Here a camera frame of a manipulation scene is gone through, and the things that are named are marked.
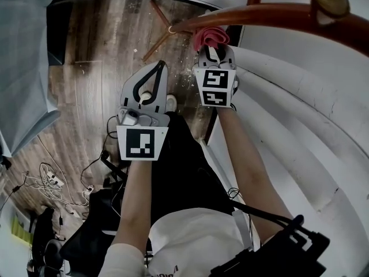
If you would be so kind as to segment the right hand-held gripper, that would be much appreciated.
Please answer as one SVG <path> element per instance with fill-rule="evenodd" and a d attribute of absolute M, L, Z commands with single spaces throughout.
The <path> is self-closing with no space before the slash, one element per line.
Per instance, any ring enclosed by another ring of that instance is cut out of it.
<path fill-rule="evenodd" d="M 198 66 L 193 68 L 199 96 L 203 106 L 231 107 L 232 97 L 238 89 L 234 51 L 229 45 L 220 45 L 216 49 L 219 59 L 212 59 L 209 46 L 199 50 Z"/>

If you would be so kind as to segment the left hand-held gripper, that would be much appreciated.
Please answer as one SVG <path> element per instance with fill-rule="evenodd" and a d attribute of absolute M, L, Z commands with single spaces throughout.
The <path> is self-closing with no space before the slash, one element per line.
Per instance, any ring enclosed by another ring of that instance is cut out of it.
<path fill-rule="evenodd" d="M 151 97 L 140 103 L 140 88 L 154 79 Z M 135 72 L 123 85 L 121 105 L 139 114 L 138 123 L 134 126 L 118 125 L 119 150 L 123 160 L 157 161 L 163 147 L 170 118 L 165 113 L 168 83 L 168 67 L 163 60 L 144 66 Z"/>

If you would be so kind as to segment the pink cloth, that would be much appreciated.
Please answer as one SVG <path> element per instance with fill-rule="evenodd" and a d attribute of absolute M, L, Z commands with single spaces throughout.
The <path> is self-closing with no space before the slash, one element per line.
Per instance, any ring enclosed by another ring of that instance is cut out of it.
<path fill-rule="evenodd" d="M 202 27 L 193 32 L 193 47 L 199 51 L 202 46 L 209 46 L 215 49 L 221 44 L 228 44 L 229 36 L 222 27 Z"/>

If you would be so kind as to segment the brown wooden coat rack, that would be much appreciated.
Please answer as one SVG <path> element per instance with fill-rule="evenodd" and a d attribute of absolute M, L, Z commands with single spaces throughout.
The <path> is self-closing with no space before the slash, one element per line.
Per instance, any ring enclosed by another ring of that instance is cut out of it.
<path fill-rule="evenodd" d="M 221 25 L 256 25 L 310 33 L 347 46 L 369 57 L 369 20 L 351 13 L 349 0 L 310 0 L 310 3 L 263 3 L 247 0 L 247 5 L 221 9 L 172 25 L 155 0 L 150 4 L 167 30 L 144 55 L 149 57 L 176 33 L 190 34 Z"/>

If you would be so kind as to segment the person's right forearm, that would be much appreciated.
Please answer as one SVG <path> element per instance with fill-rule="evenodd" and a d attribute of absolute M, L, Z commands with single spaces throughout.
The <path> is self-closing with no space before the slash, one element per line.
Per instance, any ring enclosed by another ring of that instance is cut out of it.
<path fill-rule="evenodd" d="M 290 219 L 292 215 L 272 185 L 263 160 L 236 111 L 218 107 L 217 113 L 244 203 Z"/>

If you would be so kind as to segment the person's left forearm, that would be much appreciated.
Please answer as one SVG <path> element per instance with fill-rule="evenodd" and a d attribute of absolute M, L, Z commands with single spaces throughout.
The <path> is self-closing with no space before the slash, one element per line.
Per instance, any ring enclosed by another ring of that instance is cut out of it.
<path fill-rule="evenodd" d="M 145 251 L 150 232 L 152 162 L 133 161 L 122 200 L 121 219 L 114 243 Z"/>

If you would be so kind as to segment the person's black trousers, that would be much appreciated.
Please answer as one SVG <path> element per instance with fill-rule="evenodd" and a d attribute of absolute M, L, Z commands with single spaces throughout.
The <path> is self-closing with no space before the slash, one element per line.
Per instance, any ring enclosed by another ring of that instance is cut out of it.
<path fill-rule="evenodd" d="M 159 159 L 152 162 L 151 222 L 172 212 L 207 208 L 232 214 L 234 207 L 185 119 L 166 113 L 170 122 Z"/>

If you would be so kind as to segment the white power strip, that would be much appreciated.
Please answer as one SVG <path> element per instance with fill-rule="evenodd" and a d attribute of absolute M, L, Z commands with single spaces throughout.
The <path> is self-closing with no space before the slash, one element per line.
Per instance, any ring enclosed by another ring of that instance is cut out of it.
<path fill-rule="evenodd" d="M 64 182 L 50 171 L 47 172 L 47 178 L 50 184 L 53 186 L 62 187 L 64 185 Z"/>

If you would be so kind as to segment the table with pale blue cover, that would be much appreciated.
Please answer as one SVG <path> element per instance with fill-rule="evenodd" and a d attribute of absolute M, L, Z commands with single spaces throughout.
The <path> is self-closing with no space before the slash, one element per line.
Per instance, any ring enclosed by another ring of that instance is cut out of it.
<path fill-rule="evenodd" d="M 51 1 L 0 0 L 0 153 L 6 157 L 60 116 L 48 91 Z"/>

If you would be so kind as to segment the person's white shirt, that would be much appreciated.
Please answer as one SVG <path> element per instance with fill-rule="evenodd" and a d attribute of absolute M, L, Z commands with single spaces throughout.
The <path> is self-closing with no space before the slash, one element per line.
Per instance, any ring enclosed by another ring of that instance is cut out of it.
<path fill-rule="evenodd" d="M 160 218 L 149 239 L 153 258 L 144 265 L 140 250 L 129 244 L 108 248 L 99 277 L 208 277 L 251 245 L 246 218 L 206 208 L 185 209 Z"/>

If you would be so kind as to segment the black recorder box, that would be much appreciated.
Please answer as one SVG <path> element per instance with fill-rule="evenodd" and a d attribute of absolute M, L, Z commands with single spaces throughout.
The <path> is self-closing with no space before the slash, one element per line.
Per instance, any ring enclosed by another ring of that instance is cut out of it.
<path fill-rule="evenodd" d="M 318 259 L 330 239 L 305 229 L 298 215 L 256 251 L 245 249 L 229 262 L 215 267 L 209 277 L 321 277 L 326 271 Z"/>

